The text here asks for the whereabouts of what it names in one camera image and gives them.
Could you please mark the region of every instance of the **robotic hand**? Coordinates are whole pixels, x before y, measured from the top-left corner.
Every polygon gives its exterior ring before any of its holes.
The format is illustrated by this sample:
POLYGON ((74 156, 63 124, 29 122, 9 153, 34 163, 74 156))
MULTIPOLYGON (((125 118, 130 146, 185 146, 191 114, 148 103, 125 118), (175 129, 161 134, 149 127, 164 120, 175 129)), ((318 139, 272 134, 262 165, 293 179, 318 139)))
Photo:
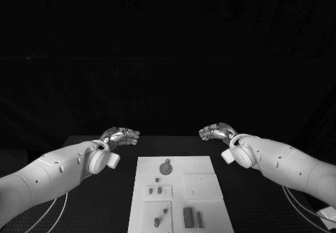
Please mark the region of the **robotic hand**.
POLYGON ((110 128, 100 140, 61 148, 0 178, 0 228, 31 207, 64 196, 106 166, 116 168, 117 145, 136 145, 140 132, 110 128))
POLYGON ((336 209, 336 166, 328 164, 290 145, 249 134, 218 123, 200 130, 204 140, 223 139, 230 149, 223 153, 228 164, 254 168, 285 187, 293 188, 326 202, 336 209))

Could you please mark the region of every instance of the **black table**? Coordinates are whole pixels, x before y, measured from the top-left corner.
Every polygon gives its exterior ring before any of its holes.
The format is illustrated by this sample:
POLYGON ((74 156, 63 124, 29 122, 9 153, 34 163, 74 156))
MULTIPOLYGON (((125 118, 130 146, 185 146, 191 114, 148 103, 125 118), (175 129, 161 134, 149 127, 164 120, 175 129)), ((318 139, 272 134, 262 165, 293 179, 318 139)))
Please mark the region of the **black table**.
MULTIPOLYGON (((71 136, 65 146, 97 140, 100 136, 71 136)), ((236 233, 322 233, 298 213, 283 187, 253 168, 237 162, 227 164, 221 153, 228 146, 221 140, 204 141, 200 136, 140 136, 136 146, 117 146, 122 157, 117 169, 106 169, 87 178, 70 192, 63 217, 52 233, 126 233, 129 231, 138 158, 149 156, 210 156, 224 195, 236 233)), ((314 212, 303 193, 292 189, 301 203, 314 212)), ((312 222, 328 230, 314 216, 292 200, 312 222)), ((47 233, 55 224, 65 203, 63 196, 37 225, 32 233, 47 233)), ((3 232, 24 233, 50 208, 52 201, 24 212, 6 225, 3 232)))

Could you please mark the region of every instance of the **dark tabletop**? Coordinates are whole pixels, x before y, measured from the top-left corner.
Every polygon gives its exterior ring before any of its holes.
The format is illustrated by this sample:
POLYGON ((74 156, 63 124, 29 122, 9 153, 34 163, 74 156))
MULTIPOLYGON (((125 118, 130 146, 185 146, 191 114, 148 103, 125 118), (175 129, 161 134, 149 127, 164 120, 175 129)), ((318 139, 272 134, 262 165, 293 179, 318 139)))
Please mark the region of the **dark tabletop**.
MULTIPOLYGON (((96 136, 71 136, 65 146, 99 139, 96 136)), ((221 140, 204 141, 200 136, 140 136, 139 144, 117 146, 120 155, 116 169, 106 169, 87 178, 68 193, 65 211, 52 233, 126 233, 129 231, 133 188, 139 157, 210 156, 223 190, 226 206, 236 233, 322 233, 298 213, 283 187, 256 169, 237 162, 227 164, 221 153, 228 146, 221 140)), ((292 190, 301 203, 312 208, 302 192, 292 190)), ((32 233, 47 233, 55 224, 65 203, 64 195, 37 225, 32 233)), ((298 209, 311 221, 328 230, 319 217, 298 209)), ((6 225, 3 232, 24 233, 35 224, 54 201, 32 207, 6 225)))

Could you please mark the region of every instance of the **mesh surface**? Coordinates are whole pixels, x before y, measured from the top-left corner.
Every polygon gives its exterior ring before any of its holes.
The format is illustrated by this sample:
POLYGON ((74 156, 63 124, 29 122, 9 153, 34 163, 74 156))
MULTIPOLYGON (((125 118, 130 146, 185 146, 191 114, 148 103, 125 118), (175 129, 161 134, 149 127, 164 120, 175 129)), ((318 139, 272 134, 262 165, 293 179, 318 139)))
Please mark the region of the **mesh surface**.
MULTIPOLYGON (((99 136, 71 136, 64 147, 97 139, 99 136)), ((282 186, 259 170, 246 169, 236 162, 230 165, 226 163, 221 153, 227 149, 221 140, 204 141, 200 136, 140 136, 136 146, 117 146, 113 151, 120 155, 117 169, 106 167, 70 192, 65 211, 51 233, 129 231, 138 157, 149 156, 211 157, 236 233, 321 233, 322 230, 298 213, 282 186)), ((292 189, 292 193, 314 211, 302 192, 292 189)), ((32 233, 50 231, 64 203, 65 195, 57 200, 32 233)), ((24 233, 51 204, 52 201, 45 202, 24 212, 8 223, 3 232, 24 233)), ((312 222, 326 229, 321 218, 305 211, 296 202, 295 205, 312 222)))

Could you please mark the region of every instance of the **white board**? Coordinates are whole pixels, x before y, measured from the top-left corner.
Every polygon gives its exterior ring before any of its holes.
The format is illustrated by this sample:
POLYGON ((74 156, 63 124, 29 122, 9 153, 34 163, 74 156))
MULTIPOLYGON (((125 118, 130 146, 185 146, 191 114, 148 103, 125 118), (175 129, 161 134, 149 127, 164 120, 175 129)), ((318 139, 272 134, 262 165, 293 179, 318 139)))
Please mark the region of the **white board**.
MULTIPOLYGON (((139 157, 129 233, 143 233, 145 230, 146 233, 162 232, 159 230, 161 226, 166 231, 168 228, 165 228, 165 225, 161 225, 159 228, 153 228, 155 219, 149 220, 145 216, 148 210, 146 202, 153 205, 152 203, 156 201, 171 201, 171 210, 168 213, 171 214, 172 221, 171 233, 191 233, 191 230, 185 229, 184 222, 184 208, 187 207, 191 207, 194 210, 197 226, 197 212, 202 212, 204 229, 197 227, 192 232, 234 233, 210 156, 139 157), (172 165, 172 173, 169 175, 164 175, 159 170, 166 159, 171 160, 172 165), (168 187, 168 198, 162 198, 164 196, 161 196, 161 198, 149 198, 148 190, 151 186, 153 187, 152 194, 155 194, 156 187, 168 187), (200 194, 200 198, 188 195, 188 189, 192 189, 191 192, 194 191, 200 194)), ((162 215, 162 218, 162 223, 169 223, 169 216, 162 215)))

